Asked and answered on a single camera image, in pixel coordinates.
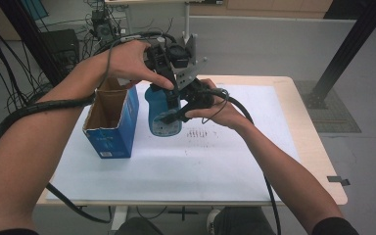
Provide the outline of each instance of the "hand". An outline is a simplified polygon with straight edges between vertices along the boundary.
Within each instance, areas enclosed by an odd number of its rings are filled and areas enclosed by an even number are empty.
[[[159,85],[162,88],[172,90],[173,84],[163,76],[149,70],[143,61],[143,53],[151,45],[146,42],[133,40],[126,42],[112,49],[108,77],[123,78],[131,80],[131,85],[141,80],[147,80]],[[97,60],[106,60],[109,57],[109,50],[97,56]]]
[[[210,79],[201,81],[208,85],[210,89],[216,88],[215,84]],[[214,105],[211,108],[189,111],[185,116],[187,118],[211,118],[215,123],[232,129],[235,129],[236,124],[241,121],[245,120],[249,122],[230,102],[225,103],[223,99],[216,96],[214,96]]]

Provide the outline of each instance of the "open cardboard box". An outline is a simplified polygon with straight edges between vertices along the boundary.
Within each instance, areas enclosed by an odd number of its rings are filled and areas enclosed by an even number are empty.
[[[130,158],[138,111],[136,86],[126,90],[107,79],[96,91],[83,132],[100,158]]]

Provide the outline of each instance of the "blue bottle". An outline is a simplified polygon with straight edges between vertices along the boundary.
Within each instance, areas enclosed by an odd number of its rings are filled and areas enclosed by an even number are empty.
[[[149,87],[145,92],[145,99],[149,103],[149,129],[151,133],[160,137],[168,137],[178,134],[182,129],[182,121],[176,120],[170,124],[165,124],[161,118],[170,114],[175,114],[180,108],[181,103],[178,98],[178,106],[169,109],[166,102],[166,95],[164,91],[153,91]]]

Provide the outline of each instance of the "dark gray mat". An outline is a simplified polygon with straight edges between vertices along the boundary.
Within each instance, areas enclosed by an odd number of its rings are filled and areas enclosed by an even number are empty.
[[[317,81],[294,81],[301,97],[311,92]],[[338,94],[332,89],[325,99],[326,109],[309,109],[307,112],[317,132],[360,133],[353,116]]]

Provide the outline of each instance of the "black metal pole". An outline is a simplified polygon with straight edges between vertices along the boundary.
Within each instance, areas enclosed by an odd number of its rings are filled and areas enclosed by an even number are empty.
[[[53,86],[58,85],[64,77],[44,41],[41,39],[35,21],[24,8],[22,0],[0,0],[0,8],[51,84]]]
[[[343,44],[338,49],[329,66],[326,68],[312,92],[305,95],[308,108],[325,108],[324,100],[341,74],[355,57],[369,35],[376,27],[376,0],[370,1],[367,8],[352,27]]]

